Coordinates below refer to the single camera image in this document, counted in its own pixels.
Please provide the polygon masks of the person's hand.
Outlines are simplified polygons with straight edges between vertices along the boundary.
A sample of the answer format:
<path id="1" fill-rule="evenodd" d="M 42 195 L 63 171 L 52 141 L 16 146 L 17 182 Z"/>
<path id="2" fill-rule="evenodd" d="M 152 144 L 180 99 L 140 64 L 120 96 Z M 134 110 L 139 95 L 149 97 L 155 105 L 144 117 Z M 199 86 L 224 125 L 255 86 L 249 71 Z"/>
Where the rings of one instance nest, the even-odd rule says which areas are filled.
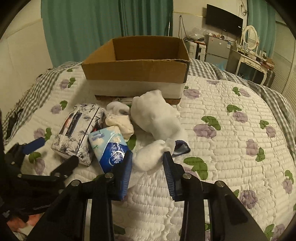
<path id="1" fill-rule="evenodd" d="M 6 224 L 13 232 L 20 232 L 23 228 L 34 227 L 37 222 L 42 217 L 43 213 L 33 214 L 33 215 L 26 215 L 24 216 L 25 221 L 23 221 L 18 216 L 12 216 Z"/>

